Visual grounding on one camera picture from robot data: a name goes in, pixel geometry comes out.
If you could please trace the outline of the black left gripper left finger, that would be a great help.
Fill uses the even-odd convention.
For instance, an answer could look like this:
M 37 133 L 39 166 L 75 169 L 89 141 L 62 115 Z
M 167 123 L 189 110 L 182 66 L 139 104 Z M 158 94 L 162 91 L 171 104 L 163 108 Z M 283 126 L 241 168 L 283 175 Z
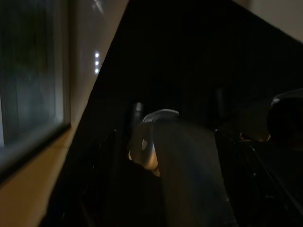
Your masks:
M 166 226 L 160 179 L 132 162 L 126 149 L 142 118 L 143 104 L 136 103 L 122 127 L 94 145 L 98 161 L 79 197 L 84 226 Z

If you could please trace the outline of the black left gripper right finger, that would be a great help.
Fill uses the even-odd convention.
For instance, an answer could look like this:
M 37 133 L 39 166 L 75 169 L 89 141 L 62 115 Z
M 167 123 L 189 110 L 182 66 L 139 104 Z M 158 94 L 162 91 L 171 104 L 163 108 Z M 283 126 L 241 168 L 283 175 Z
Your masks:
M 214 137 L 238 225 L 302 226 L 302 89 L 231 115 L 218 125 Z

